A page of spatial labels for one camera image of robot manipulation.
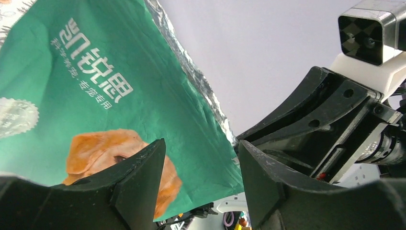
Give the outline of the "green dog food bag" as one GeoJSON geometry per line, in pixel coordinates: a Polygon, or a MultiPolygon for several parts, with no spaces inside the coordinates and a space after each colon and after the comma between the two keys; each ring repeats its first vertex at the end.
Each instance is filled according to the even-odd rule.
{"type": "Polygon", "coordinates": [[[0,47],[0,170],[44,185],[84,170],[79,134],[164,139],[182,183],[166,219],[242,193],[233,134],[143,0],[37,0],[0,47]]]}

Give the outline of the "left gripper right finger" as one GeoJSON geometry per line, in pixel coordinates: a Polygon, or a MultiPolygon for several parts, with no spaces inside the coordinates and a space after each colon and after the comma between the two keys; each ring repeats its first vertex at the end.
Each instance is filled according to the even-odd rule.
{"type": "Polygon", "coordinates": [[[403,230],[406,181],[344,188],[308,177],[248,141],[238,146],[248,212],[255,230],[403,230]]]}

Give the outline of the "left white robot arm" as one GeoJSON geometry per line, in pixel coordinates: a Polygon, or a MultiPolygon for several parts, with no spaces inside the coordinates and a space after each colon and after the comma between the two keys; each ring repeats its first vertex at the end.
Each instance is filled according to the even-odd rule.
{"type": "MultiPolygon", "coordinates": [[[[0,177],[3,230],[149,230],[166,144],[76,184],[51,187],[0,177]]],[[[384,178],[344,188],[307,177],[239,144],[245,193],[215,201],[209,213],[247,211],[255,230],[403,230],[406,181],[384,178]]]]}

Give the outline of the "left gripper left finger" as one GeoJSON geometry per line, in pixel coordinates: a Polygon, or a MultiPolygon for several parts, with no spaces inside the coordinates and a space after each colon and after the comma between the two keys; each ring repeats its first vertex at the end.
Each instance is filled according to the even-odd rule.
{"type": "Polygon", "coordinates": [[[0,178],[3,230],[149,230],[153,225],[166,143],[72,185],[43,186],[0,178]]]}

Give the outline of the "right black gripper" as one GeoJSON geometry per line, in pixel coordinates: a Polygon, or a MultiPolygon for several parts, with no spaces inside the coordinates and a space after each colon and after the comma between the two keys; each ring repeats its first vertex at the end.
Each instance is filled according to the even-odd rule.
{"type": "Polygon", "coordinates": [[[403,107],[327,68],[312,67],[273,112],[237,136],[309,176],[336,183],[355,163],[403,165],[403,107]],[[332,130],[317,130],[328,125],[332,130]]]}

